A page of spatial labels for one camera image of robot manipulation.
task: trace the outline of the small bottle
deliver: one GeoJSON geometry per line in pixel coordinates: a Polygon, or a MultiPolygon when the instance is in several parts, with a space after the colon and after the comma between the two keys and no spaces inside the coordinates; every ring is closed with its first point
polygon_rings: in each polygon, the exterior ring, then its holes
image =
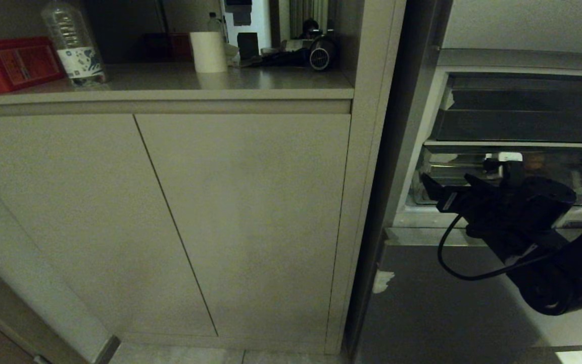
{"type": "Polygon", "coordinates": [[[208,32],[219,32],[226,42],[226,34],[224,33],[224,23],[217,19],[217,13],[210,13],[210,20],[208,20],[208,32]]]}
{"type": "Polygon", "coordinates": [[[42,10],[60,61],[75,86],[99,85],[107,80],[100,54],[82,13],[62,0],[51,0],[42,10]]]}

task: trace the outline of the countertop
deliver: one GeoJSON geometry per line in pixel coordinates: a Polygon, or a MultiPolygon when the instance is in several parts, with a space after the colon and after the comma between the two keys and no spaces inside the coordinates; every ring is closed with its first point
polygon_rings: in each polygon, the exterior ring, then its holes
{"type": "Polygon", "coordinates": [[[193,64],[107,66],[109,82],[74,88],[68,79],[0,94],[0,105],[39,102],[149,100],[352,99],[354,88],[338,70],[261,67],[198,74],[193,64]]]}

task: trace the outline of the robotic arm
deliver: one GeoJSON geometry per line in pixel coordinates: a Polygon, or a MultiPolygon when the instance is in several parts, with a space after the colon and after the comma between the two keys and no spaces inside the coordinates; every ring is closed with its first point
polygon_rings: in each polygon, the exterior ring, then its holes
{"type": "Polygon", "coordinates": [[[487,170],[500,169],[499,187],[467,174],[466,187],[441,186],[427,174],[421,179],[439,212],[458,214],[439,244],[438,258],[457,278],[478,281],[507,274],[524,300],[545,315],[582,309],[582,235],[573,242],[552,229],[575,203],[572,189],[543,177],[524,177],[522,162],[487,159],[487,170]],[[448,233],[461,218],[469,237],[483,239],[508,266],[469,277],[449,268],[442,258],[448,233]]]}

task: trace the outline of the red container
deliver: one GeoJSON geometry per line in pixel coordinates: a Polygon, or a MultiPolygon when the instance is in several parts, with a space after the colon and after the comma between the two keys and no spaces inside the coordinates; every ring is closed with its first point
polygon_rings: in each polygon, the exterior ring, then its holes
{"type": "Polygon", "coordinates": [[[47,37],[0,40],[0,93],[63,77],[62,67],[47,37]]]}

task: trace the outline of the cabinet door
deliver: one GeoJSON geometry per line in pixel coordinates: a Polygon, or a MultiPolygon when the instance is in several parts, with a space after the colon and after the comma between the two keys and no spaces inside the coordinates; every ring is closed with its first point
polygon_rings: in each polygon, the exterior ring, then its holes
{"type": "Polygon", "coordinates": [[[0,117],[0,197],[113,334],[216,336],[131,115],[0,117]]]}
{"type": "Polygon", "coordinates": [[[137,115],[219,337],[325,340],[349,115],[137,115]]]}

